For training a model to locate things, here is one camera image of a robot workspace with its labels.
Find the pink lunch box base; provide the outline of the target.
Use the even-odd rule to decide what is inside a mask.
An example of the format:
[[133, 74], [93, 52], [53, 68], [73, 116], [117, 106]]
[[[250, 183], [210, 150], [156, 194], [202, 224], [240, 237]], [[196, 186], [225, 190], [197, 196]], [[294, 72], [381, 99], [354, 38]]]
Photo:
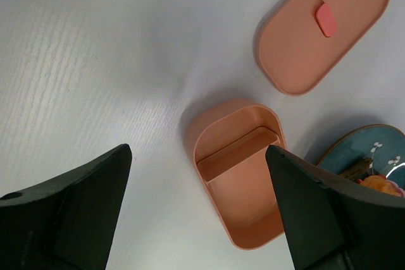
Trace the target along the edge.
[[253, 250], [284, 232], [266, 150], [287, 147], [276, 113], [249, 99], [230, 99], [192, 120], [185, 150], [227, 232]]

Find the dark brown food piece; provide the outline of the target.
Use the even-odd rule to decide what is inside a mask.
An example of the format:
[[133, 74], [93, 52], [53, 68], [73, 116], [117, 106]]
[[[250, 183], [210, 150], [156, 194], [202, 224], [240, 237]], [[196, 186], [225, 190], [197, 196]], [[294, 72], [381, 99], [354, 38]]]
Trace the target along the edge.
[[373, 159], [370, 157], [365, 157], [360, 159], [351, 167], [339, 173], [339, 176], [348, 180], [356, 181], [357, 179], [360, 179], [363, 175], [365, 175], [372, 167]]

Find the orange fried food piece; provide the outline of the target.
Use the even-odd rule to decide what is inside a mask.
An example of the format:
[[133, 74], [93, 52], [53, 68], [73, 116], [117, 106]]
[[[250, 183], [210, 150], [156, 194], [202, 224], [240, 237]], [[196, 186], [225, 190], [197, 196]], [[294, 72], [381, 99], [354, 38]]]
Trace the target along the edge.
[[386, 179], [382, 175], [370, 175], [365, 179], [358, 179], [358, 183], [364, 187], [393, 196], [404, 197], [404, 190], [393, 181]]

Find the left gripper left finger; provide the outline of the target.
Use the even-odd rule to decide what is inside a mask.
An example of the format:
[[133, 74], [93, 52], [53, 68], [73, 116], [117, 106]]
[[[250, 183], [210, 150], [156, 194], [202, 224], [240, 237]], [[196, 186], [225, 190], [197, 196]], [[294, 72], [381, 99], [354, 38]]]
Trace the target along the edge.
[[1, 197], [1, 269], [105, 269], [132, 152], [91, 162]]

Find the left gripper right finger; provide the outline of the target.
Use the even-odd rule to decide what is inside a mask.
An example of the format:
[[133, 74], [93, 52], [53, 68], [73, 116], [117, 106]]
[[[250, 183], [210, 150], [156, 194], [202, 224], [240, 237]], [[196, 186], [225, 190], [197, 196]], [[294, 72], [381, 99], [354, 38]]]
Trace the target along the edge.
[[271, 145], [265, 154], [296, 269], [404, 269], [404, 199]]

